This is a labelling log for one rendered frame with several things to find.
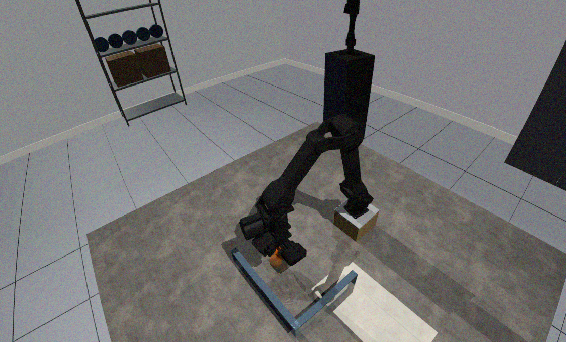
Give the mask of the blue flat bar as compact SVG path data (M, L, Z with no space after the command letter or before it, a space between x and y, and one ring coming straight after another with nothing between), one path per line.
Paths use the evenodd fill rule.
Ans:
M311 306L304 314L300 317L296 318L293 317L292 314L288 311L288 309L282 304L282 302L276 297L272 290L265 284L265 282L259 277L257 272L254 271L252 266L247 262L245 257L239 252L239 250L235 247L234 249L230 250L233 253L234 257L239 261L242 267L247 271L250 277L255 281L256 284L260 287L263 293L267 296L268 299L273 303L273 305L278 309L280 314L287 320L287 322L292 326L295 330L298 330L301 326L304 325L311 317L313 317L317 311L319 311L323 306L325 306L328 302L331 301L333 297L335 297L353 278L358 277L358 274L355 271L351 271L347 274L338 284L335 285L331 290L328 291L318 302Z

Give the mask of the clear low l-shaped wall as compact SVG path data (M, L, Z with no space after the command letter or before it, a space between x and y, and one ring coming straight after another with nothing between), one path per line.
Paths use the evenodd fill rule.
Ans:
M233 253L232 253L233 255ZM276 312L276 314L278 315L278 317L280 318L280 320L282 320L282 322L285 324L285 326L287 326L287 329L290 330L290 332L292 332L292 334L295 336L295 338L297 338L303 331L305 331L305 329L307 329L314 321L317 320L317 318L319 318L322 314L325 313L326 310L328 310L332 305L335 304L335 302L337 302L341 296L343 296L351 287L354 286L356 278L353 278L352 281L350 281L349 284L347 284L346 287L344 287L343 290L341 290L335 297L333 297L331 299L330 302L328 302L325 306L323 306L323 308L321 308L319 311L317 311L317 313L311 317L311 319L309 319L306 323L304 323L303 326L301 326L298 330L295 330L292 328L292 326L290 326L290 324L287 322L287 320L285 320L285 318L282 316L282 314L280 314L280 312L278 311L278 309L273 305L273 303L270 301L270 299L267 298L267 296L263 293L263 291L260 289L260 287L258 286L258 284L255 283L255 281L250 277L250 275L247 273L247 271L242 267L242 265L239 263L239 261L236 259L236 257L234 257L233 255L233 259L236 262L237 266L241 269L241 271L244 273L244 275L248 278L248 280L253 284L253 286L255 287L255 289L258 290L258 292L261 294L262 297L264 297L265 302L268 303L268 305L270 305L270 308L273 309L274 312Z

